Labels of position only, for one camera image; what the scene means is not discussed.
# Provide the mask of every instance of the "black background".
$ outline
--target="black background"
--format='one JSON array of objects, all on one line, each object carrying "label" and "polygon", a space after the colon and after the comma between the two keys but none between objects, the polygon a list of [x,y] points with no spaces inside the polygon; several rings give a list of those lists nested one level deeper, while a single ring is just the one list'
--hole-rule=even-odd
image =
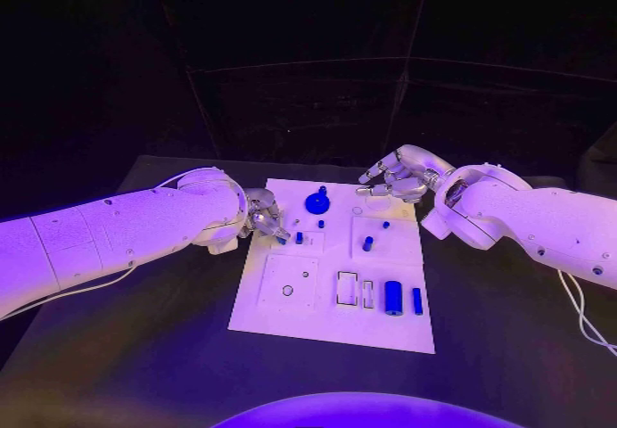
[{"label": "black background", "polygon": [[[5,1],[0,218],[139,154],[370,166],[403,144],[576,186],[616,120],[610,2]],[[5,361],[35,311],[0,325]]]}]

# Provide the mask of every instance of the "white cable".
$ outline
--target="white cable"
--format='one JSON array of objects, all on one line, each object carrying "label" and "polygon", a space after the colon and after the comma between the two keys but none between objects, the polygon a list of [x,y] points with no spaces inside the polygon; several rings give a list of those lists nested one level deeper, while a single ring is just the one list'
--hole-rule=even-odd
[{"label": "white cable", "polygon": [[[582,285],[579,284],[579,281],[576,280],[573,275],[569,274],[570,279],[576,283],[576,288],[579,290],[579,298],[582,300],[582,304],[577,305],[576,304],[576,296],[573,295],[573,292],[570,291],[569,284],[566,283],[564,273],[560,269],[557,270],[557,273],[560,275],[560,279],[563,280],[563,285],[564,285],[566,292],[569,293],[569,296],[570,296],[570,301],[573,302],[573,305],[576,307],[576,311],[579,312],[579,328],[582,329],[582,333],[592,342],[605,346],[609,349],[609,351],[612,352],[612,354],[617,357],[617,350],[616,350],[617,345],[613,345],[608,342],[608,340],[605,339],[605,336],[600,334],[599,329],[595,327],[595,325],[592,324],[592,322],[589,321],[589,319],[586,317],[586,295],[583,293]],[[586,331],[586,326],[583,324],[584,322],[586,322],[589,328],[592,329],[592,331],[595,332],[595,334],[599,336],[600,340],[596,340],[593,337],[589,336],[587,331]]]},{"label": "white cable", "polygon": [[57,300],[57,299],[60,299],[61,297],[67,297],[67,296],[70,296],[71,294],[80,294],[81,292],[90,292],[91,290],[97,290],[99,288],[103,288],[103,287],[107,287],[107,286],[109,286],[109,285],[112,285],[112,284],[116,284],[119,281],[122,281],[123,279],[126,279],[126,278],[129,277],[129,274],[136,270],[136,267],[138,267],[138,265],[135,265],[135,266],[133,266],[133,267],[132,267],[132,268],[125,272],[125,274],[123,274],[122,276],[119,276],[119,277],[117,277],[113,281],[110,281],[109,283],[102,284],[102,285],[94,285],[94,286],[91,286],[91,287],[89,287],[89,288],[83,288],[83,289],[80,289],[80,290],[74,290],[73,292],[66,292],[64,294],[58,294],[58,295],[55,295],[55,296],[50,297],[48,299],[45,299],[45,300],[42,300],[42,301],[38,301],[37,303],[34,303],[32,305],[29,305],[27,308],[21,309],[21,310],[17,310],[17,311],[11,312],[11,314],[5,315],[5,316],[0,318],[0,321],[5,321],[6,319],[12,318],[17,314],[21,314],[22,312],[27,312],[29,309],[37,308],[40,305],[42,305],[42,304],[44,304],[44,303],[47,303],[48,301]]},{"label": "white cable", "polygon": [[172,178],[168,178],[159,185],[158,187],[164,187],[165,185],[168,185],[177,178],[184,177],[187,174],[189,174],[191,172],[198,172],[198,171],[204,171],[204,169],[213,169],[213,167],[204,167],[204,168],[198,168],[198,169],[192,169],[191,171],[185,171],[181,174],[178,174],[178,176],[174,176]]}]

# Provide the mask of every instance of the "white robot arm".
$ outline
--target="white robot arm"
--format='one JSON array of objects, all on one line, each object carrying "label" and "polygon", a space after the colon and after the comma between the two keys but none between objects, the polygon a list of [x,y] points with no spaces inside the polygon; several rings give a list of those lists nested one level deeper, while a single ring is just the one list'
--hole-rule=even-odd
[{"label": "white robot arm", "polygon": [[[177,178],[177,187],[164,187]],[[290,238],[273,193],[244,190],[220,169],[189,171],[164,185],[0,223],[0,317],[189,243],[221,254],[256,229]]]},{"label": "white robot arm", "polygon": [[560,188],[533,189],[499,165],[456,169],[422,147],[404,145],[374,165],[361,183],[386,172],[386,184],[358,194],[393,194],[419,202],[435,191],[422,224],[489,250],[504,236],[540,263],[617,289],[617,201]]}]

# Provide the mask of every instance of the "dark table surface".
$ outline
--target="dark table surface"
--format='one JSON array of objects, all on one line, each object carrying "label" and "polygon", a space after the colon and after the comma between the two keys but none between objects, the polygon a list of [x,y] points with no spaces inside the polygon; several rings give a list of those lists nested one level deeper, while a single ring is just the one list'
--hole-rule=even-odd
[{"label": "dark table surface", "polygon": [[[361,169],[142,156],[120,192],[208,165],[355,183]],[[417,207],[419,217],[430,202]],[[489,251],[422,230],[436,355],[228,331],[250,240],[191,246],[128,279],[48,303],[0,374],[4,426],[211,426],[328,391],[437,399],[533,427],[615,426],[617,360],[589,342],[554,269],[504,239]],[[617,292],[583,283],[589,318],[617,338]]]}]

